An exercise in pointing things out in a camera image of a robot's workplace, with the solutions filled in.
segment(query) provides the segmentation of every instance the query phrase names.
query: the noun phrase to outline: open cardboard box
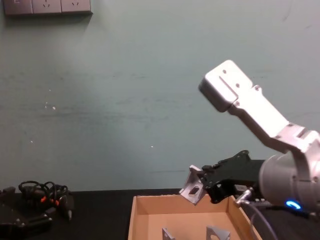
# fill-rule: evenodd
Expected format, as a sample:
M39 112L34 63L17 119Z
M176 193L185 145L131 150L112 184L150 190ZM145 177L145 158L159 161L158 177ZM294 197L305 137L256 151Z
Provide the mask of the open cardboard box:
M212 204L205 195L194 206L180 195L135 196L128 240L162 240L162 228L176 240L206 240L207 226L229 231L230 240L253 240L250 220L234 201L231 196Z

